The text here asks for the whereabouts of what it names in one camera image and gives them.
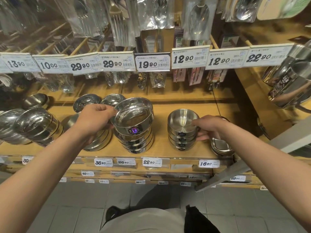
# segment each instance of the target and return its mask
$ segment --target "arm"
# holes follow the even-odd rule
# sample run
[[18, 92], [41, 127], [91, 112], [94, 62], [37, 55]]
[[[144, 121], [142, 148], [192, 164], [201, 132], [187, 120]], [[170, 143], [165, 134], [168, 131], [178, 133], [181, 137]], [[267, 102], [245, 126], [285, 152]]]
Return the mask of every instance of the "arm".
[[225, 140], [273, 196], [311, 232], [311, 167], [261, 141], [244, 129], [211, 115], [193, 121], [202, 131], [197, 140]]
[[87, 105], [75, 125], [0, 185], [0, 232], [28, 230], [72, 161], [114, 115], [110, 106]]

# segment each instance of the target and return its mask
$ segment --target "tiled floor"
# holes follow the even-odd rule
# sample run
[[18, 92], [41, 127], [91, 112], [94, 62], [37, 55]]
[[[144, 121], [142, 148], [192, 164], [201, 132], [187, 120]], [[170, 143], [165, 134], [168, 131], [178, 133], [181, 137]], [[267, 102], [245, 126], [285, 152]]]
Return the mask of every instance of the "tiled floor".
[[67, 182], [58, 184], [28, 233], [96, 233], [110, 206], [139, 206], [155, 197], [156, 206], [196, 206], [221, 233], [306, 232], [268, 191]]

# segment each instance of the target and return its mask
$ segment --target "forearm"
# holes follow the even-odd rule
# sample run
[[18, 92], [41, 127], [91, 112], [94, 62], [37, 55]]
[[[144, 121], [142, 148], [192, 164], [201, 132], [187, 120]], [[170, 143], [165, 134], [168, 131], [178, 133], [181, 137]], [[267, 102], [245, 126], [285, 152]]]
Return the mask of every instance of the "forearm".
[[85, 143], [86, 138], [72, 127], [0, 185], [0, 232], [28, 230]]
[[220, 133], [275, 198], [310, 230], [311, 167], [231, 123], [223, 123]]

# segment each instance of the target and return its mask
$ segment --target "hand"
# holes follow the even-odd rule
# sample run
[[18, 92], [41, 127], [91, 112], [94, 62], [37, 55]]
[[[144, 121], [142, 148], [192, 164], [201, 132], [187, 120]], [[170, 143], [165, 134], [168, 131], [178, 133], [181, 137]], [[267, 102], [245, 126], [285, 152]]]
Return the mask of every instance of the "hand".
[[117, 114], [112, 106], [103, 104], [89, 104], [81, 111], [74, 129], [87, 138], [95, 136], [102, 129], [113, 129], [112, 124], [107, 124], [109, 119]]
[[205, 115], [199, 119], [192, 120], [192, 125], [200, 128], [196, 140], [203, 141], [211, 138], [222, 139], [220, 127], [226, 123], [228, 123], [228, 121], [212, 115]]

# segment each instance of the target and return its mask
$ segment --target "barcode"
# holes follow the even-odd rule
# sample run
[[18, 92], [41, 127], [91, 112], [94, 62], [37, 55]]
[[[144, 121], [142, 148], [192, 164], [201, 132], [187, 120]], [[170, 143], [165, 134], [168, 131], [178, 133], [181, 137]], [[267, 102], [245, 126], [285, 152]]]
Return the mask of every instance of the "barcode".
[[134, 64], [132, 63], [123, 63], [124, 67], [134, 67]]
[[195, 61], [201, 61], [201, 60], [205, 59], [205, 57], [206, 57], [206, 56], [196, 56], [196, 57], [194, 58], [194, 60], [195, 60]]
[[232, 59], [230, 63], [238, 63], [241, 62], [243, 59]]
[[274, 55], [274, 56], [272, 56], [271, 57], [271, 59], [273, 60], [273, 59], [280, 59], [280, 58], [284, 58], [285, 57], [285, 55]]
[[99, 67], [101, 66], [101, 63], [97, 63], [97, 64], [91, 64], [92, 67]]
[[169, 64], [159, 64], [159, 67], [168, 67]]
[[59, 68], [62, 69], [62, 68], [69, 68], [68, 65], [59, 65]]

